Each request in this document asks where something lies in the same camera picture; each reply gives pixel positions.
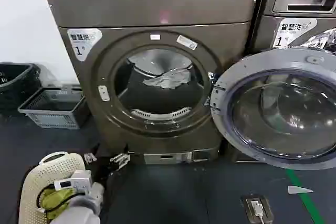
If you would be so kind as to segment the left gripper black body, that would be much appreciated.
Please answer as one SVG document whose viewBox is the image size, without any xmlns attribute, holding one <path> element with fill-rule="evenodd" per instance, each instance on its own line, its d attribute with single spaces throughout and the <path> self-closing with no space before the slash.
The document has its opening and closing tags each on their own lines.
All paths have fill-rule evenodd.
<svg viewBox="0 0 336 224">
<path fill-rule="evenodd" d="M 97 159 L 91 163 L 91 176 L 93 182 L 106 184 L 109 176 L 116 169 L 116 164 L 109 159 Z"/>
</svg>

